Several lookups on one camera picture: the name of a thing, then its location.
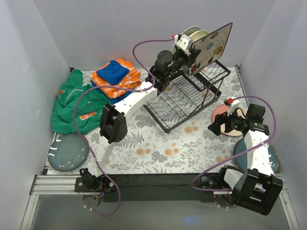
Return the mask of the pink and cream round plate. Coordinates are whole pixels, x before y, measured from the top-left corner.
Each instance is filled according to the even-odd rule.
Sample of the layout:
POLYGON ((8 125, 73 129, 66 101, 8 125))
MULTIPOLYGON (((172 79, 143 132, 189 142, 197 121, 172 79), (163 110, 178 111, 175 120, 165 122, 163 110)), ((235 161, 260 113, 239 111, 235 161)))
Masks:
POLYGON ((228 136, 239 137, 243 133, 238 130, 238 125, 231 126, 232 122, 237 121, 240 123, 245 120, 244 110, 238 107, 230 116, 228 116, 229 108, 225 104, 217 106, 212 113, 213 123, 208 126, 208 129, 213 132, 216 136, 225 134, 228 136))

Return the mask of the cream and green round plate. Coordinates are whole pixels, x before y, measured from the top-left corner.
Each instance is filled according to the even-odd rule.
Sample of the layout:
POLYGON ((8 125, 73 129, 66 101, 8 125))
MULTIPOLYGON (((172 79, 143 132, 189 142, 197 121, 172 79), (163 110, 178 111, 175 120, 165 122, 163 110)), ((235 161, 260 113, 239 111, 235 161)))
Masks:
POLYGON ((207 36, 209 34, 206 30, 198 30, 192 33, 189 37, 193 40, 193 42, 196 42, 197 40, 207 36))

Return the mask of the square floral plate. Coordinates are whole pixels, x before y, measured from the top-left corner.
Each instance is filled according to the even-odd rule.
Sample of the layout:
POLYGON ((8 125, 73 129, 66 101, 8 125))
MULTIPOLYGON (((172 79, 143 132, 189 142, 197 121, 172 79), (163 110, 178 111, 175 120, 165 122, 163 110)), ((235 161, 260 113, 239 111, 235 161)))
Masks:
POLYGON ((207 36, 192 43, 190 49, 201 49, 201 53, 197 56, 194 65, 188 68, 187 74, 189 76, 200 72, 206 66, 217 61, 222 56, 232 26, 232 23, 228 23, 221 28, 209 33, 207 36))

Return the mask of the white scalloped plate front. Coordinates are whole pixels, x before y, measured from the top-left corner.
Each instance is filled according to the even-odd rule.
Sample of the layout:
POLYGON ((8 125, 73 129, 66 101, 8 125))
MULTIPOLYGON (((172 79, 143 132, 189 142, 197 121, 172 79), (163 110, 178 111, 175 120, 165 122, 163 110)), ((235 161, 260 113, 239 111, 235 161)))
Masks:
POLYGON ((184 32, 181 33, 181 35, 187 35, 190 36, 195 31, 201 30, 199 26, 191 26, 188 29, 186 29, 184 32))

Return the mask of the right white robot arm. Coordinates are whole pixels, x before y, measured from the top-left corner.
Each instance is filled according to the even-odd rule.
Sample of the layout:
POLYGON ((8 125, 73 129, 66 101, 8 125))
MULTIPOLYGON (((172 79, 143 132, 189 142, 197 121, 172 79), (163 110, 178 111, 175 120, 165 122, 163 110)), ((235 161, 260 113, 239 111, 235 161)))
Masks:
POLYGON ((281 179, 275 177, 270 164, 268 145, 269 128, 263 124, 265 107, 250 104, 245 115, 239 115, 239 100, 227 99, 228 111, 216 115, 208 127, 215 135, 233 130, 243 134, 247 152, 247 169, 224 166, 219 171, 216 184, 222 190, 232 190, 231 202, 262 215, 268 215, 283 188, 281 179))

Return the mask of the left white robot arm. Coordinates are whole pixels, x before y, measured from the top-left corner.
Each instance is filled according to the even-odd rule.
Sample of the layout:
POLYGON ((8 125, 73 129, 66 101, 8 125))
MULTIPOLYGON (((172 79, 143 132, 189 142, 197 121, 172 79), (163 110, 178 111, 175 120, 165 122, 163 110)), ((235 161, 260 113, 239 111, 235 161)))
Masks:
POLYGON ((176 47, 174 52, 161 51, 155 64, 148 70, 148 77, 138 89, 114 105, 105 105, 100 119, 100 139, 92 152, 94 164, 80 170, 86 187, 93 192, 104 190, 109 183, 116 184, 104 171, 114 146, 121 142, 127 132, 127 118, 151 99, 162 93, 171 80, 183 75, 183 66, 190 67, 201 51, 194 47, 182 50, 176 47))

